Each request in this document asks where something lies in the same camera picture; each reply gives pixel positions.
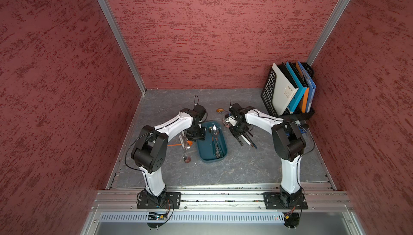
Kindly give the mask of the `white handled spoon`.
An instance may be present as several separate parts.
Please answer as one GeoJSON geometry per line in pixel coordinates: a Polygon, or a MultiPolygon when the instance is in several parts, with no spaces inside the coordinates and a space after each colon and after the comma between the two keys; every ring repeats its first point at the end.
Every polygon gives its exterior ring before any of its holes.
{"type": "Polygon", "coordinates": [[[251,144],[251,142],[244,136],[244,135],[241,135],[241,137],[245,140],[245,142],[248,144],[248,145],[252,145],[251,144]]]}

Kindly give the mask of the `teal plastic storage box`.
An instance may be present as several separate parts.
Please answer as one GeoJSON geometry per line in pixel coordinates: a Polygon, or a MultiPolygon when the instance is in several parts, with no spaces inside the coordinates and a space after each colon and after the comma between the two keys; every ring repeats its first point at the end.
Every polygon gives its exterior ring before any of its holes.
{"type": "Polygon", "coordinates": [[[205,127],[205,139],[198,140],[196,142],[201,160],[207,164],[223,160],[228,154],[228,149],[227,149],[227,145],[224,139],[224,135],[223,135],[223,131],[222,131],[220,123],[217,121],[207,121],[202,124],[202,127],[205,127]],[[218,140],[219,158],[216,156],[216,146],[214,144],[213,136],[209,131],[209,128],[213,126],[218,127],[217,140],[218,140]]]}

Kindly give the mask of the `ornate silver spoon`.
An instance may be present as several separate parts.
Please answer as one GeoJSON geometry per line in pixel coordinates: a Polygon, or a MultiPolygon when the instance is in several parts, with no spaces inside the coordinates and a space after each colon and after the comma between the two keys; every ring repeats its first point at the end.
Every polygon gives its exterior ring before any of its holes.
{"type": "Polygon", "coordinates": [[[240,143],[241,146],[244,145],[244,143],[240,139],[240,136],[238,136],[237,134],[234,134],[234,133],[232,135],[236,138],[236,140],[240,143]]]}

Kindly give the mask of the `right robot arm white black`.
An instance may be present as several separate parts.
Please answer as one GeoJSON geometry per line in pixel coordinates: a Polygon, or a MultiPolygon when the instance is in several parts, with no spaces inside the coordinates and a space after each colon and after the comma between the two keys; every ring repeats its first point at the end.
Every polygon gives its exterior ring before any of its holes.
{"type": "Polygon", "coordinates": [[[280,198],[285,204],[292,204],[303,195],[300,185],[301,156],[306,147],[298,125],[285,119],[267,115],[254,107],[242,108],[234,103],[224,117],[231,134],[255,146],[250,136],[250,126],[258,127],[272,135],[276,154],[282,163],[280,198]]]}

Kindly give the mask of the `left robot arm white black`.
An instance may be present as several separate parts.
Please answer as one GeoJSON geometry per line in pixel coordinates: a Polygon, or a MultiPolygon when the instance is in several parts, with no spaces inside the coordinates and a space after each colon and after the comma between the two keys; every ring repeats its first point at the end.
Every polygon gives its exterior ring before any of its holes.
{"type": "Polygon", "coordinates": [[[155,127],[146,125],[133,144],[131,158],[143,173],[145,191],[154,198],[161,197],[166,191],[161,166],[166,159],[168,142],[177,135],[186,134],[188,140],[205,139],[205,127],[201,121],[207,114],[206,109],[196,105],[192,110],[185,108],[175,117],[155,127]]]}

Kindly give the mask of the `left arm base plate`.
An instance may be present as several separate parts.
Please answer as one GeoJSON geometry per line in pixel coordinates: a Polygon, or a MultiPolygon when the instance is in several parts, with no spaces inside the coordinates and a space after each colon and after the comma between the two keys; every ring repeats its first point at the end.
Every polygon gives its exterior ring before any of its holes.
{"type": "Polygon", "coordinates": [[[146,190],[137,195],[137,209],[178,209],[181,203],[180,192],[162,192],[155,197],[146,190]]]}

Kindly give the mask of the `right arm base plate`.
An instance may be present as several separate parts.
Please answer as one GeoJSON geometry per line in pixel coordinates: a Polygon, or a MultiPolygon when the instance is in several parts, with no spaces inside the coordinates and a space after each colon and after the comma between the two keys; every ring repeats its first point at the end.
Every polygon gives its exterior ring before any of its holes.
{"type": "Polygon", "coordinates": [[[307,200],[302,192],[295,194],[263,193],[264,204],[267,210],[307,210],[307,200]]]}

